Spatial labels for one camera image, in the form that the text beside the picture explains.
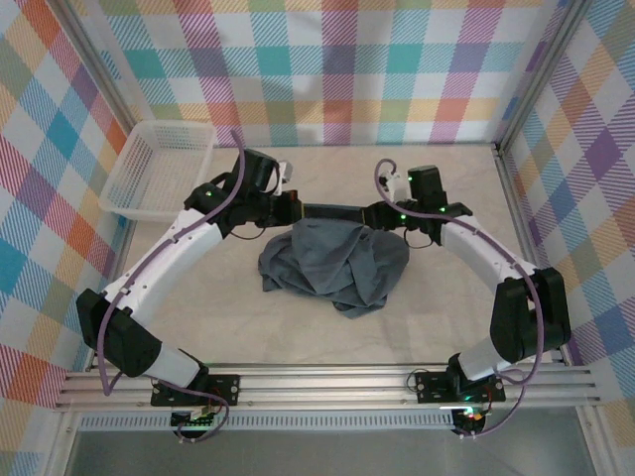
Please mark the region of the grey t-shirt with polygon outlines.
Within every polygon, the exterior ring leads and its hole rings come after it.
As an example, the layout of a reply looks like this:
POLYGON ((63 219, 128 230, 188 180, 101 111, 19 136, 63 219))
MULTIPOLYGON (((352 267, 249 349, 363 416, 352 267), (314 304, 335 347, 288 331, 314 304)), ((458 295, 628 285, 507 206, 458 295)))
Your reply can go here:
POLYGON ((309 206, 258 258, 265 293, 320 298, 349 319, 383 308, 410 261, 405 240, 363 223, 362 209, 309 206))

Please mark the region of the white plastic mesh basket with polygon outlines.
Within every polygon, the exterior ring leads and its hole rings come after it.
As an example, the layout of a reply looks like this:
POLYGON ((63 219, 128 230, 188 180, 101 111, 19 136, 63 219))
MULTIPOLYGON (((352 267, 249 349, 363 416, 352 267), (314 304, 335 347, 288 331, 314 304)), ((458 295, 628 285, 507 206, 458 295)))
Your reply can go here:
POLYGON ((135 125, 98 199, 101 210, 130 220, 175 220, 206 181, 216 131, 210 123, 146 120, 135 125))

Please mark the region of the circuit board with yellow part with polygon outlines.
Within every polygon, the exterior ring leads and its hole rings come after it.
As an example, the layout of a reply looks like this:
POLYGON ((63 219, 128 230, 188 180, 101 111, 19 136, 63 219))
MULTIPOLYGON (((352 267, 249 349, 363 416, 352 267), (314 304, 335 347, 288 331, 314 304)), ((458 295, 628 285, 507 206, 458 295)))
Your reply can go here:
POLYGON ((487 412, 472 408, 457 409, 451 411, 452 431, 459 436, 472 436, 480 434, 485 429, 487 412))

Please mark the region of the green-lit circuit board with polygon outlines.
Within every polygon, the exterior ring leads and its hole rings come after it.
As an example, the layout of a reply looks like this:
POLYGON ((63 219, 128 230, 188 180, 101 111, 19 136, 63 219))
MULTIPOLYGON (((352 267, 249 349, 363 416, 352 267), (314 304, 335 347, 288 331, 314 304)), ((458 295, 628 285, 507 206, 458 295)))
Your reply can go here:
POLYGON ((216 412, 208 407, 191 411, 172 412, 170 416, 170 426, 185 429, 209 429, 215 425, 216 412))

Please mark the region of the aluminium side rail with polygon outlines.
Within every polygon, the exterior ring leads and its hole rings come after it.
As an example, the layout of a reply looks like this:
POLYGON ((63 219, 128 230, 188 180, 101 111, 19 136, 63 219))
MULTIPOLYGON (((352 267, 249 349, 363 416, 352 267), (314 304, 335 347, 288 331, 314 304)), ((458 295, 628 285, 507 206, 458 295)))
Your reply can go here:
POLYGON ((541 279, 542 284, 552 283, 556 285, 556 290, 550 293, 551 298, 556 298, 555 302, 542 305, 546 325, 544 356, 549 355, 554 362, 562 362, 568 366, 570 362, 564 351, 567 350, 566 345, 571 339, 572 333, 564 279, 555 269, 547 268, 539 258, 529 226, 523 215, 523 207, 521 206, 519 194, 514 187, 510 172, 501 153, 496 148, 493 149, 492 154, 512 216, 512 222, 521 249, 521 256, 539 268, 540 275, 544 275, 541 279))

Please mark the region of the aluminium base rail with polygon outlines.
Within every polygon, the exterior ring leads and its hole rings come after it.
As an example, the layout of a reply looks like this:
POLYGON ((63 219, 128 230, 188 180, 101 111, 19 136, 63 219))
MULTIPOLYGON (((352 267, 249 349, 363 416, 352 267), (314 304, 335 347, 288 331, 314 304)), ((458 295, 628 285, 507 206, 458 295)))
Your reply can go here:
MULTIPOLYGON (((411 389, 414 365, 224 365, 214 374, 239 375, 237 408, 242 411, 410 410, 418 405, 411 389)), ((150 411, 151 381, 121 378, 106 397, 92 368, 70 373, 63 383, 58 412, 150 411)), ((525 408, 597 406, 599 386, 586 367, 561 362, 542 365, 527 386, 525 408)))

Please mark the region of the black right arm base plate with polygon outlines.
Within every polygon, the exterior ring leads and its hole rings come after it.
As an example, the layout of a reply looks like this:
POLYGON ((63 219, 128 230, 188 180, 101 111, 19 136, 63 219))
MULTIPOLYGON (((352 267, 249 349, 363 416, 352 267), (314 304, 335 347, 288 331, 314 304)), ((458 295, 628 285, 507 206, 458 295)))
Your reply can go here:
POLYGON ((415 390, 419 404, 432 403, 503 403, 503 383, 494 376, 469 381, 450 371, 417 372, 415 390))

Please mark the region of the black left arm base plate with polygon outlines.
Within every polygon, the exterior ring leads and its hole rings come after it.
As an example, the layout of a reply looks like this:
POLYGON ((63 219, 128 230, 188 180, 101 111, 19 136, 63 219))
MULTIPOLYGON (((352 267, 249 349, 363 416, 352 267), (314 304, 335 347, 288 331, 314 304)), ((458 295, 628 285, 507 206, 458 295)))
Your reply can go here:
POLYGON ((150 400, 152 407, 202 407, 218 406, 207 394, 224 399, 231 407, 238 403, 240 391, 239 375, 201 374, 184 389, 176 384, 156 382, 150 400))

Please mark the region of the aluminium frame post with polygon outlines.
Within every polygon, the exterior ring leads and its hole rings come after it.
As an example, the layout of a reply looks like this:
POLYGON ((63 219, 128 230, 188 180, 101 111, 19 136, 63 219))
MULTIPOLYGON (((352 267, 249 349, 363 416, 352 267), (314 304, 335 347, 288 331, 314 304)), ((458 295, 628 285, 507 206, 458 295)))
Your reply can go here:
POLYGON ((558 62, 572 40, 590 6, 590 0, 548 0, 547 13, 541 13, 538 21, 540 37, 530 34, 527 59, 518 73, 518 85, 504 102, 506 109, 492 136, 497 156, 504 158, 526 123, 558 62))
POLYGON ((98 49, 92 43, 69 0, 46 0, 75 47, 85 68, 102 93, 124 133, 129 134, 136 124, 115 81, 107 69, 98 49))

